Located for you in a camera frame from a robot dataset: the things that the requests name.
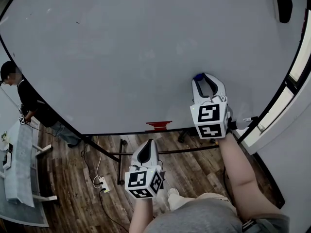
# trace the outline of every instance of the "white sneaker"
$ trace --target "white sneaker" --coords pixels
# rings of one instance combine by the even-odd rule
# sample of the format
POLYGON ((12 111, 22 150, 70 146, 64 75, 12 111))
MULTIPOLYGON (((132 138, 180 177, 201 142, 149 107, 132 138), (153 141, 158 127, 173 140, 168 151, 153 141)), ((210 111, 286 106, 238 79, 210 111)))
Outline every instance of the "white sneaker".
POLYGON ((169 197, 171 194, 179 195, 179 191, 176 188, 171 188, 170 190, 168 190, 167 196, 169 197))

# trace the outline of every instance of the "human arm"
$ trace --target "human arm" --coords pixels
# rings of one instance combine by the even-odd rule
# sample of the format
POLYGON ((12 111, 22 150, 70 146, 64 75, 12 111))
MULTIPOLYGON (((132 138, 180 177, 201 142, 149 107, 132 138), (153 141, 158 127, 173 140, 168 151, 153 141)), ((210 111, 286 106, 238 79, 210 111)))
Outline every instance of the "human arm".
POLYGON ((25 121, 28 122, 28 121, 31 121, 31 118, 36 114, 36 110, 35 111, 29 111, 27 113, 27 115, 25 116, 25 121))
POLYGON ((129 233, 143 233, 153 219, 152 199, 136 200, 129 233))
POLYGON ((233 135, 220 139, 219 146, 241 217, 248 220, 262 214, 282 214, 259 190, 253 168, 233 135))

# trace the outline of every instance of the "hand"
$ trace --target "hand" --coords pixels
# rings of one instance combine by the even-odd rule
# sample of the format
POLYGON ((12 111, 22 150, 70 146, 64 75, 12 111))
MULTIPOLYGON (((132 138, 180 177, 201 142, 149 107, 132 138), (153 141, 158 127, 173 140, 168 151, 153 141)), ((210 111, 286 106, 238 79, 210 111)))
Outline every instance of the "hand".
POLYGON ((26 123, 31 123, 31 118, 25 117, 25 122, 26 122, 26 123))

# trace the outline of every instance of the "black cable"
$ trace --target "black cable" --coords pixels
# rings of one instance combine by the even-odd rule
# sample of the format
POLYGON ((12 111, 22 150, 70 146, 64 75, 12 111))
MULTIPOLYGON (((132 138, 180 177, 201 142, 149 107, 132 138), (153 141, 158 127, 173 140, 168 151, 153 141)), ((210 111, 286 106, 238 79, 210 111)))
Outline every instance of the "black cable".
POLYGON ((43 131, 43 130, 37 129, 37 128, 35 128, 35 127, 31 126, 31 125, 30 125, 30 124, 28 124, 28 123, 26 123, 26 125, 28 125, 29 127, 32 127, 32 128, 33 128, 33 129, 35 129, 35 130, 38 130, 38 131, 41 131, 41 132, 43 132, 43 133, 50 134, 50 135, 52 135, 52 136, 56 137, 56 135, 53 135, 53 134, 48 133, 48 132, 46 132, 46 131, 43 131))
POLYGON ((163 161, 159 160, 161 163, 162 163, 162 169, 161 169, 161 172, 163 171, 163 168, 164 168, 164 164, 163 164, 163 161))
POLYGON ((229 199, 231 200, 231 203, 233 204, 232 197, 231 197, 231 195, 230 195, 230 193, 229 193, 227 184, 226 184, 226 182, 225 182, 225 167, 224 167, 224 172, 223 172, 223 180, 224 180, 225 190, 226 190, 226 192, 227 192, 227 194, 228 194, 228 196, 229 196, 229 199))
POLYGON ((91 174, 90 174, 90 170, 89 170, 89 165, 88 165, 88 163, 86 162, 86 148, 87 148, 87 146, 88 146, 88 144, 84 147, 84 150, 81 151, 80 156, 84 159, 84 162, 85 162, 86 165, 87 165, 88 176, 89 176, 89 178, 91 179, 91 182, 92 182, 94 185, 102 184, 102 182, 94 183, 93 180, 92 180, 92 178, 91 178, 91 174))
POLYGON ((57 133, 59 132, 61 126, 62 126, 62 124, 59 123, 59 128, 58 128, 58 130, 56 131, 55 137, 57 137, 57 133))
POLYGON ((119 224, 118 222, 116 222, 115 220, 113 220, 110 216, 108 216, 107 212, 105 211, 104 209, 104 205, 103 205, 103 201, 102 201, 102 197, 101 197, 101 192, 104 191, 104 189, 100 190, 99 191, 99 200, 101 201, 101 205, 102 205, 102 209, 103 211, 105 212, 106 216, 111 220, 113 221, 114 223, 118 224, 120 227, 122 227, 126 232, 128 232, 128 230, 121 224, 119 224))

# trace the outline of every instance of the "white cloth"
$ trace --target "white cloth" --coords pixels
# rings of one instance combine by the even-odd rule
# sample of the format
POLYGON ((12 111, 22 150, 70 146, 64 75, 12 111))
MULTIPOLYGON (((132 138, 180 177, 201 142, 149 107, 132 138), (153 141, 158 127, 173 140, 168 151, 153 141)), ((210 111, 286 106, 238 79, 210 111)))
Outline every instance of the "white cloth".
POLYGON ((19 200, 35 207, 30 179, 33 130, 17 121, 7 135, 8 141, 13 145, 13 155, 11 167, 4 171, 6 199, 19 200))

